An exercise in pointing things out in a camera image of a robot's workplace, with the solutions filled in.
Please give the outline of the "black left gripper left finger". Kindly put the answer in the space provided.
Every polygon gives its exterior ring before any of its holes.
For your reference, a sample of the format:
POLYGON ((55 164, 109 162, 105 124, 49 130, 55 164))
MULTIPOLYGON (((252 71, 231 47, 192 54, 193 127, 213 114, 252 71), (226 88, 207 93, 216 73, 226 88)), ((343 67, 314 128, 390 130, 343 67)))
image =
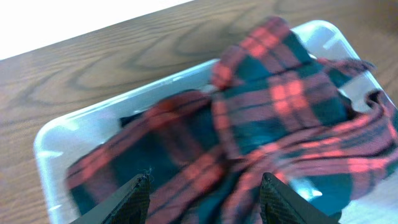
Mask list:
POLYGON ((150 204, 150 187, 148 174, 136 175, 71 224, 145 224, 150 204))

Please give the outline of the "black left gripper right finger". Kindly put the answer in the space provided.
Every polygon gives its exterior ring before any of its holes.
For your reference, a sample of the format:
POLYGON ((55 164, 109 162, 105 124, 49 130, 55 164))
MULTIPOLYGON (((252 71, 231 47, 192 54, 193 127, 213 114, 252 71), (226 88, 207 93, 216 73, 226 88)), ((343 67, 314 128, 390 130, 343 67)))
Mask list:
POLYGON ((269 172, 262 176, 259 203, 265 224, 338 224, 269 172))

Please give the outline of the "red plaid shirt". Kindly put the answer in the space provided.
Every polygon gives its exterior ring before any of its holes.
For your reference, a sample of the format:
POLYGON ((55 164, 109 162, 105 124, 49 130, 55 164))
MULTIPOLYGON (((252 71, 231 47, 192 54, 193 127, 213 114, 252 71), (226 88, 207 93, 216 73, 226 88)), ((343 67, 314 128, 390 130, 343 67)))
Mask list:
POLYGON ((307 179, 312 203, 339 212, 397 169, 397 109, 381 90, 353 109, 340 87, 372 69, 363 60, 311 58, 272 17, 225 50, 211 90, 187 90, 143 113, 67 170, 81 214, 131 179, 142 223, 260 223, 262 176, 307 179))

